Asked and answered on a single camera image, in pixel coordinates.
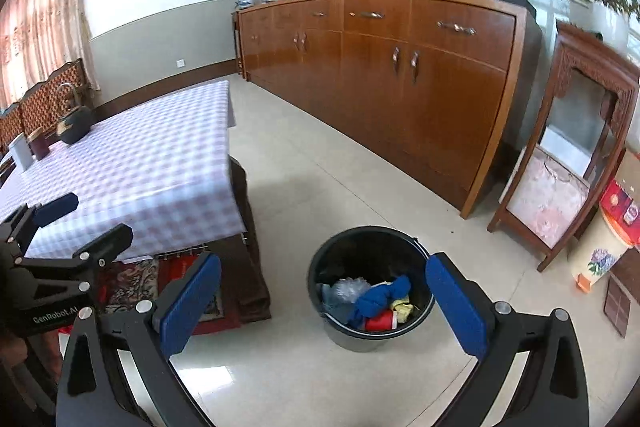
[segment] trash can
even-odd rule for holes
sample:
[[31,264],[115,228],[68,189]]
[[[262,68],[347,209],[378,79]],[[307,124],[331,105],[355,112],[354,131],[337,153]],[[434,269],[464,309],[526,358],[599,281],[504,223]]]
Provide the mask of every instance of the trash can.
[[[389,339],[417,328],[433,308],[424,269],[429,253],[405,233],[385,227],[357,227],[326,241],[313,257],[307,274],[309,298],[324,320],[324,330],[340,347],[351,351],[373,351]],[[321,285],[340,279],[363,277],[371,285],[406,275],[411,281],[409,298],[416,306],[405,324],[390,331],[362,331],[342,324],[324,310]]]
[[598,209],[580,241],[567,256],[571,274],[584,292],[588,292],[633,246],[623,239],[615,226],[615,221]]

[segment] white canister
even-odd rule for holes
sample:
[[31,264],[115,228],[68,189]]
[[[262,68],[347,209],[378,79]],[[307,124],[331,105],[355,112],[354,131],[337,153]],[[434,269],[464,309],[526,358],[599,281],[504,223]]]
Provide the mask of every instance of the white canister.
[[9,144],[9,152],[14,158],[15,168],[18,171],[25,172],[33,165],[33,155],[23,132],[18,134],[14,141]]
[[591,287],[611,270],[629,248],[631,245],[616,233],[598,209],[580,241],[568,255],[571,274],[575,280],[582,275]]

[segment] tile floor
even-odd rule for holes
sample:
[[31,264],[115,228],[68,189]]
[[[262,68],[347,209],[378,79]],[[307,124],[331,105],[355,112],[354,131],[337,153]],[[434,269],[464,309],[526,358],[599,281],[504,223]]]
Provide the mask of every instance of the tile floor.
[[[566,259],[540,274],[514,238],[486,231],[496,193],[464,221],[356,142],[237,75],[229,79],[238,123],[230,149],[247,172],[273,318],[193,337],[172,358],[218,427],[428,427],[465,381],[474,360],[437,306],[417,330],[373,353],[345,351],[325,336],[306,295],[306,269],[327,238],[359,225],[394,227],[430,251],[445,251],[493,300],[518,311],[567,309],[584,357],[591,425],[607,423],[640,373],[635,301],[623,340],[602,312],[606,282],[585,296]],[[485,425],[504,413],[525,359],[516,359]],[[130,358],[124,360],[137,399],[161,425]]]

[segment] wooden sideboard cabinet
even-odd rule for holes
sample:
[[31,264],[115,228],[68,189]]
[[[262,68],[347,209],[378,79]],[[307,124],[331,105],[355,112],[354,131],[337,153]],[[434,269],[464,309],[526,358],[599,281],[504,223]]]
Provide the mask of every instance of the wooden sideboard cabinet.
[[516,136],[542,32],[497,0],[283,0],[238,15],[247,80],[350,136],[467,217]]

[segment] red box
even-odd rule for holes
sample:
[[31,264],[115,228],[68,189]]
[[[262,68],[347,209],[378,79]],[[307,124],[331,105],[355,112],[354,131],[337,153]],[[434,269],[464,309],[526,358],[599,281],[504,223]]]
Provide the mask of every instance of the red box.
[[640,243],[639,205],[612,178],[600,198],[600,209],[615,224],[622,239],[632,245]]

